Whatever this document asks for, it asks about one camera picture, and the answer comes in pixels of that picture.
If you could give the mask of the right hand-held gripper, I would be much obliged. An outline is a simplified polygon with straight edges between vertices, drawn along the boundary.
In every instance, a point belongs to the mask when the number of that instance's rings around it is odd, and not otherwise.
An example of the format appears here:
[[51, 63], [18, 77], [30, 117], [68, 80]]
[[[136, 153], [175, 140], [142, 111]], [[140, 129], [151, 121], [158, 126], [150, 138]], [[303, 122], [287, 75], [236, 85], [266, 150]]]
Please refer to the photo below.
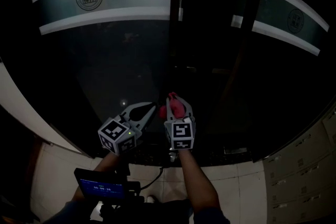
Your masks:
[[174, 114], [170, 106], [170, 98], [166, 98], [166, 116], [164, 122], [167, 140], [170, 144], [169, 157], [170, 162], [174, 163], [179, 150], [191, 150], [195, 140], [195, 118], [192, 106], [180, 98], [185, 108], [185, 115], [182, 119], [174, 120]]

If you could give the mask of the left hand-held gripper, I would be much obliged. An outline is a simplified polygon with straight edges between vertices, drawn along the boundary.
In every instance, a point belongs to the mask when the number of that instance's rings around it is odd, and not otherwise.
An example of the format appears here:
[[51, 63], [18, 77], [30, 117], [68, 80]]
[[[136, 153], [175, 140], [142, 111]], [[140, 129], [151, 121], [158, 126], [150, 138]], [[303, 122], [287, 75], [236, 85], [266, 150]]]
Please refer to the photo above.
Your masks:
[[[156, 104], [140, 102], [128, 106], [121, 114], [108, 118], [98, 129], [102, 146], [116, 156], [133, 149], [156, 113]], [[138, 123], [132, 123], [129, 116], [137, 116]]]

